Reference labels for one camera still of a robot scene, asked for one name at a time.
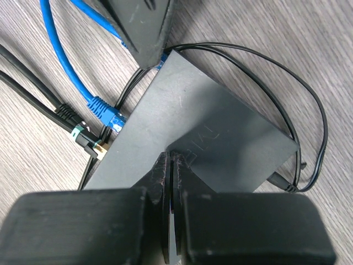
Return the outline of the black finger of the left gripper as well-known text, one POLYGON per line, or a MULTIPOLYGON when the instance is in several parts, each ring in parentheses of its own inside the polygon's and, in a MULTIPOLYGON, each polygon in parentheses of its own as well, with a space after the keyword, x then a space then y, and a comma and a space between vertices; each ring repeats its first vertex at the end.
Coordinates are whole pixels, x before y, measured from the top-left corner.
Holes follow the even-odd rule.
POLYGON ((139 67, 157 66, 167 43, 177 7, 174 0, 94 1, 127 45, 139 67))

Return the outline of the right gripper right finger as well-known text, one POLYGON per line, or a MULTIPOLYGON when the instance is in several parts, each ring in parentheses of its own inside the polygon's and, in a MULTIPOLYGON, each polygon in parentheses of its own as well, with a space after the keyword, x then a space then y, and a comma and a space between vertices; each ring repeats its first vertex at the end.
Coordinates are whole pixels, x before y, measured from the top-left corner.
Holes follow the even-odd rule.
POLYGON ((171 155, 176 252, 183 264, 334 264, 320 213, 304 195, 216 193, 171 155))

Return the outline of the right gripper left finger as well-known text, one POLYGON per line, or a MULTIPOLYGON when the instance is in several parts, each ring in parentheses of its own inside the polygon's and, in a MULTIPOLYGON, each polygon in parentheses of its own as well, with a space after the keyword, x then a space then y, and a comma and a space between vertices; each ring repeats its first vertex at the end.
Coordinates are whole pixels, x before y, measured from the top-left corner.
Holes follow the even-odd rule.
POLYGON ((1 227, 2 264, 168 264, 169 153, 130 188, 27 193, 1 227))

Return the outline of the black network switch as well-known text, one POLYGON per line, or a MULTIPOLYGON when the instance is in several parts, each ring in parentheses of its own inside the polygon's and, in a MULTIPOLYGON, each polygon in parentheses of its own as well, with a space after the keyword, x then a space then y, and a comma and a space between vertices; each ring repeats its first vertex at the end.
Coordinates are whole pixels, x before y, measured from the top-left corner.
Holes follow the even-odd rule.
POLYGON ((159 70, 87 189, 128 188, 163 151, 216 192, 253 192, 296 151, 276 125, 177 52, 159 70))

